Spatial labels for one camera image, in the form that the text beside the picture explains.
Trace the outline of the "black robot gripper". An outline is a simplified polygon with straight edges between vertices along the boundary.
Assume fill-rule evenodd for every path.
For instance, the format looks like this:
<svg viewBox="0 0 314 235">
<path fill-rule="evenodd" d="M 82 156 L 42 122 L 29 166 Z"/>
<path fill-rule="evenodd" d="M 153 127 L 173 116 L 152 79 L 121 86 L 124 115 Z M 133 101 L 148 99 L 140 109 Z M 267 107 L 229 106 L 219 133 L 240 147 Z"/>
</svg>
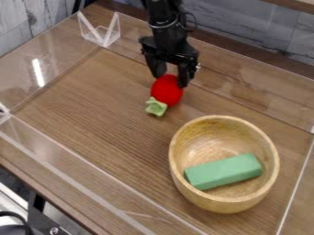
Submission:
<svg viewBox="0 0 314 235">
<path fill-rule="evenodd" d="M 152 35 L 141 36 L 141 54 L 154 78 L 166 72 L 166 64 L 177 65 L 177 86 L 186 87 L 198 70 L 198 52 L 186 42 L 186 29 L 180 25 L 150 27 Z"/>
</svg>

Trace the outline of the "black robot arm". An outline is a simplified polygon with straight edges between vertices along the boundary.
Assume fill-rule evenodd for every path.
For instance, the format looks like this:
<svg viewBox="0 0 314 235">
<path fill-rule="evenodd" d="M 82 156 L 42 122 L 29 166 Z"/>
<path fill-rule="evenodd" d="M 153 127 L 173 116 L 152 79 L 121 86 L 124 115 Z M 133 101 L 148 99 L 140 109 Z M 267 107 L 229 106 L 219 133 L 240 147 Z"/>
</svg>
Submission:
<svg viewBox="0 0 314 235">
<path fill-rule="evenodd" d="M 166 64 L 177 68 L 176 86 L 184 88 L 198 70 L 198 51 L 186 42 L 186 15 L 181 0 L 141 0 L 148 13 L 150 36 L 138 37 L 141 54 L 156 79 L 166 72 Z"/>
</svg>

